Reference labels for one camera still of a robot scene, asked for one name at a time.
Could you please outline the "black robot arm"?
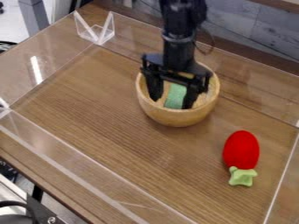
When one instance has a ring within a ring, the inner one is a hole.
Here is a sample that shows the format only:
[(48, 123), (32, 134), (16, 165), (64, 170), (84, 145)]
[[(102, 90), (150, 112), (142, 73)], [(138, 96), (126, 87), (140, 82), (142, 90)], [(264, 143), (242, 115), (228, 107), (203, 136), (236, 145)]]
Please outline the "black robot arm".
[(163, 53), (142, 57), (150, 98), (158, 102), (171, 84), (163, 106), (191, 109), (210, 90), (212, 71), (195, 60), (196, 30), (207, 17), (206, 0), (159, 0), (163, 16)]

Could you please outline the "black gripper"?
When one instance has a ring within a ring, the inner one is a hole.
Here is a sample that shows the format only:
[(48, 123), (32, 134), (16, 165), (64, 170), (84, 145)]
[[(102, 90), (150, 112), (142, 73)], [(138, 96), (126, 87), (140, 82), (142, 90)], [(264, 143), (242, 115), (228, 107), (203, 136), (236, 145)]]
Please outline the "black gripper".
[(180, 37), (163, 33), (163, 52), (142, 56), (142, 73), (151, 99), (164, 93), (164, 81), (187, 87), (183, 109), (190, 109), (202, 93), (210, 89), (211, 71), (195, 61), (195, 32)]

